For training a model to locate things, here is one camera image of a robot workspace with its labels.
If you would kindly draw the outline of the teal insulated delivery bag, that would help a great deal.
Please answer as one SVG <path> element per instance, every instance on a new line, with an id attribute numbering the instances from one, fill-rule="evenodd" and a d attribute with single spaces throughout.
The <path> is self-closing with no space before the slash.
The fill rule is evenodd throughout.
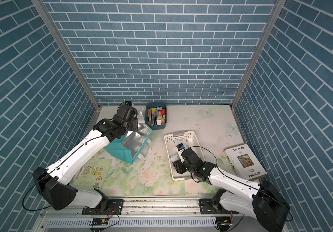
<path id="1" fill-rule="evenodd" d="M 146 144 L 151 146 L 150 137 L 153 130 L 145 123 L 142 111 L 138 112 L 137 118 L 138 131 L 129 131 L 104 148 L 111 156 L 128 164 L 135 162 Z"/>

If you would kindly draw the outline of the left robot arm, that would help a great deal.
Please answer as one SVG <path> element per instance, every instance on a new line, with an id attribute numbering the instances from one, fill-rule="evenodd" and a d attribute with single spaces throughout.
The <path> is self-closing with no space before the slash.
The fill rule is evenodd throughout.
<path id="1" fill-rule="evenodd" d="M 137 110 L 130 101 L 121 103 L 111 119 L 102 119 L 89 134 L 65 156 L 49 165 L 38 167 L 33 179 L 38 193 L 55 210 L 68 206 L 85 206 L 104 213 L 108 197 L 100 190 L 81 189 L 70 185 L 72 178 L 100 149 L 129 131 L 138 130 Z"/>

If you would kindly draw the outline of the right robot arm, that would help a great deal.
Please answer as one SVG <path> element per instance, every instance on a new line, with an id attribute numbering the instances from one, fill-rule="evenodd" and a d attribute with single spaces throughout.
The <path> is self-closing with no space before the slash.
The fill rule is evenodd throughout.
<path id="1" fill-rule="evenodd" d="M 216 212 L 235 211 L 250 216 L 269 232 L 281 232 L 290 215 L 290 206 L 275 186 L 244 180 L 203 161 L 193 148 L 183 148 L 169 156 L 178 174 L 190 173 L 193 181 L 219 188 L 213 200 Z"/>

